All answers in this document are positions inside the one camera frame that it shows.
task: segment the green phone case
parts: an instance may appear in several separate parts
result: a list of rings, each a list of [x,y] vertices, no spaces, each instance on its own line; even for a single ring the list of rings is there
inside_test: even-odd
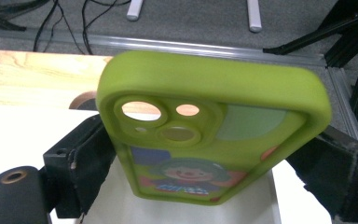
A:
[[[133,103],[150,115],[131,113]],[[311,71],[149,51],[109,62],[97,106],[135,195],[206,205],[234,196],[331,119]]]

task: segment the gray carpet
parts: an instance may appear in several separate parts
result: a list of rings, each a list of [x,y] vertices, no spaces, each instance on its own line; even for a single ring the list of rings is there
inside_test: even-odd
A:
[[[100,0],[111,3],[112,0]],[[76,33],[82,31],[81,8],[84,1],[60,0],[66,19]],[[140,20],[127,21],[129,5],[114,7],[98,19],[90,28],[90,34],[135,37],[153,40],[168,40],[238,48],[262,49],[277,47],[316,30],[336,0],[260,0],[260,13],[263,31],[253,34],[248,30],[247,6],[245,0],[147,0],[144,2]],[[13,23],[30,28],[38,28],[48,15],[53,2],[30,13],[11,20]],[[106,7],[89,3],[86,8],[87,21],[99,15]],[[59,10],[53,14],[48,23],[50,32],[52,24],[60,18]],[[61,21],[55,28],[67,31]],[[339,38],[331,36],[298,52],[320,54],[326,51]],[[34,41],[13,38],[0,38],[0,49],[33,50]],[[40,42],[42,50],[46,42]],[[119,49],[92,46],[94,54],[115,55]],[[74,43],[50,43],[47,52],[80,53]],[[337,96],[332,89],[331,80],[323,67],[309,66],[324,82],[328,89],[334,108],[332,125],[346,132],[342,116],[338,109]],[[358,74],[358,56],[346,67],[346,73],[354,84]]]

